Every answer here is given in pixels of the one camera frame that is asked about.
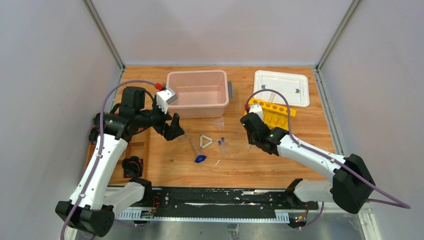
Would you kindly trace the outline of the blue capped tube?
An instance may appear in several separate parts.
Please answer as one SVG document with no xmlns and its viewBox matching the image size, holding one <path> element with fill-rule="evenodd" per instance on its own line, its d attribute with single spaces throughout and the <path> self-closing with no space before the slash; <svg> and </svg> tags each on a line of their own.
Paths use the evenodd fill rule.
<svg viewBox="0 0 424 240">
<path fill-rule="evenodd" d="M 226 142 L 225 138 L 224 137 L 221 137 L 221 146 L 222 146 L 222 149 L 223 149 L 223 152 L 224 152 L 225 155 L 228 154 L 226 143 L 227 142 Z"/>
<path fill-rule="evenodd" d="M 221 140 L 218 141 L 219 149 L 221 156 L 224 157 L 226 155 L 225 146 Z"/>
</svg>

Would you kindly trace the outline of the glass graduated tube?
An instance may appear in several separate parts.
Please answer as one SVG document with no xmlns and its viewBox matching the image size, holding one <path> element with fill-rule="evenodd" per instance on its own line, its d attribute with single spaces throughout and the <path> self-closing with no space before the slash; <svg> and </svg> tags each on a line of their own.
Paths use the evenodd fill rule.
<svg viewBox="0 0 424 240">
<path fill-rule="evenodd" d="M 189 143 L 191 144 L 191 147 L 192 147 L 192 149 L 193 149 L 193 151 L 194 151 L 195 156 L 196 156 L 196 157 L 198 157 L 198 156 L 200 155 L 200 151 L 199 151 L 199 149 L 198 149 L 197 145 L 195 144 L 195 142 L 193 141 L 193 138 L 192 138 L 192 137 L 190 137 L 190 138 L 188 139 L 188 141 L 189 141 Z"/>
</svg>

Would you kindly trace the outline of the blue plastic clip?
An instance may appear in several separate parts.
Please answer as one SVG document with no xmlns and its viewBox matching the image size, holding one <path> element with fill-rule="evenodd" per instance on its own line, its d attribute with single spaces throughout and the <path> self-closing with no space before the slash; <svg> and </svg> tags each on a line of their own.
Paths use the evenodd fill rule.
<svg viewBox="0 0 424 240">
<path fill-rule="evenodd" d="M 199 154 L 199 155 L 195 158 L 194 162 L 195 162 L 195 163 L 201 163 L 201 162 L 205 161 L 205 160 L 206 160 L 206 158 L 207 158 L 207 156 L 206 156 L 206 155 Z"/>
</svg>

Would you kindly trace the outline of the small glass flask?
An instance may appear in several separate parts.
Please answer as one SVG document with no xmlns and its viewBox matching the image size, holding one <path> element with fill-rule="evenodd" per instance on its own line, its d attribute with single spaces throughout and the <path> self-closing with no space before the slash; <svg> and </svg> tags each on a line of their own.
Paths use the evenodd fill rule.
<svg viewBox="0 0 424 240">
<path fill-rule="evenodd" d="M 183 135 L 177 138 L 180 142 L 186 142 L 190 139 L 190 134 L 188 131 L 185 131 Z"/>
</svg>

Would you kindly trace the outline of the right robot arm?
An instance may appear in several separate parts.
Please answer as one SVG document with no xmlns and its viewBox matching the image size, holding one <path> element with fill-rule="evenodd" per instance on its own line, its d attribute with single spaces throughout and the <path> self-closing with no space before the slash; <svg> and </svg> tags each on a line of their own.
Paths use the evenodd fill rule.
<svg viewBox="0 0 424 240">
<path fill-rule="evenodd" d="M 305 202 L 331 202 L 348 213 L 357 214 L 373 192 L 375 182 L 360 156 L 323 151 L 300 141 L 288 130 L 269 128 L 253 112 L 243 116 L 240 122 L 251 145 L 270 155 L 292 159 L 325 177 L 325 181 L 295 179 L 285 195 L 290 208 L 298 209 Z"/>
</svg>

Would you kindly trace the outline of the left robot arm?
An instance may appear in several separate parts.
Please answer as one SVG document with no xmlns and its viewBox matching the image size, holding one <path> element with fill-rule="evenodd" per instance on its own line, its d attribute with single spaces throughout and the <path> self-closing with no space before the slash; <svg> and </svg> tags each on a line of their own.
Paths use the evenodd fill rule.
<svg viewBox="0 0 424 240">
<path fill-rule="evenodd" d="M 147 90 L 128 86 L 122 92 L 121 102 L 110 113 L 100 113 L 94 126 L 98 134 L 95 150 L 88 167 L 69 200 L 59 201 L 55 208 L 65 228 L 103 237 L 112 228 L 116 216 L 131 205 L 156 205 L 152 183 L 140 177 L 131 178 L 123 188 L 110 195 L 106 195 L 106 190 L 133 136 L 153 128 L 171 141 L 185 133 L 179 115 L 170 114 L 168 110 L 177 94 L 163 86 L 158 86 L 157 90 L 150 97 L 151 109 L 145 109 Z"/>
</svg>

